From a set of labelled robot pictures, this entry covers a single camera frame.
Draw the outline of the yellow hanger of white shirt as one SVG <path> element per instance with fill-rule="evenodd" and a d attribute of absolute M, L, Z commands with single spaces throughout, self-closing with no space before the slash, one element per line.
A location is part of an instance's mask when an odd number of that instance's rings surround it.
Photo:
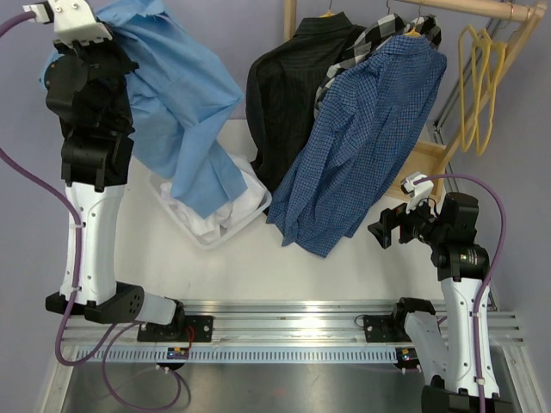
<path fill-rule="evenodd" d="M 476 81 L 474 131 L 467 147 L 474 143 L 476 155 L 481 156 L 486 151 L 493 132 L 498 81 L 504 74 L 507 44 L 500 40 L 494 41 L 486 29 L 481 29 L 476 33 L 473 47 L 474 50 L 480 49 L 482 63 L 480 70 L 477 69 L 477 65 L 473 66 L 473 76 Z M 487 97 L 487 122 L 486 131 L 481 133 L 480 115 L 483 96 Z"/>

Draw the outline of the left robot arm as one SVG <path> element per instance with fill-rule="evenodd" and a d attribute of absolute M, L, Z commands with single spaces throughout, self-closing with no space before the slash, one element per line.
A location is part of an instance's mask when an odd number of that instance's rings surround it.
<path fill-rule="evenodd" d="M 68 273 L 46 309 L 98 324 L 140 323 L 139 341 L 177 342 L 186 334 L 183 304 L 119 282 L 114 273 L 116 220 L 133 151 L 126 76 L 139 66 L 112 40 L 55 40 L 54 47 L 59 56 L 44 73 L 46 105 L 59 117 L 61 178 L 82 241 L 76 246 L 69 236 L 70 253 L 81 257 L 68 256 Z"/>

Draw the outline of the light blue shirt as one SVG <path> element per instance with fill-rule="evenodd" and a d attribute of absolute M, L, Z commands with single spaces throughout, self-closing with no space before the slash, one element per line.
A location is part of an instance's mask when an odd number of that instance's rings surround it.
<path fill-rule="evenodd" d="M 242 99 L 219 58 L 193 40 L 160 1 L 118 1 L 94 13 L 128 57 L 132 157 L 171 180 L 172 195 L 206 218 L 246 184 L 218 143 Z"/>

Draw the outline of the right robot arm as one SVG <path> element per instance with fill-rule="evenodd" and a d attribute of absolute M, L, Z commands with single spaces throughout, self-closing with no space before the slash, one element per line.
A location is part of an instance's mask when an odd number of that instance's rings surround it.
<path fill-rule="evenodd" d="M 494 376 L 488 335 L 487 300 L 490 258 L 475 243 L 479 202 L 462 193 L 445 196 L 439 213 L 421 200 L 381 212 L 369 226 L 382 248 L 390 247 L 391 232 L 399 229 L 399 242 L 418 240 L 430 246 L 431 262 L 446 306 L 447 331 L 441 332 L 433 304 L 402 298 L 381 321 L 364 319 L 371 335 L 378 327 L 401 341 L 412 342 L 425 385 L 424 412 L 511 412 L 512 403 L 500 396 Z"/>

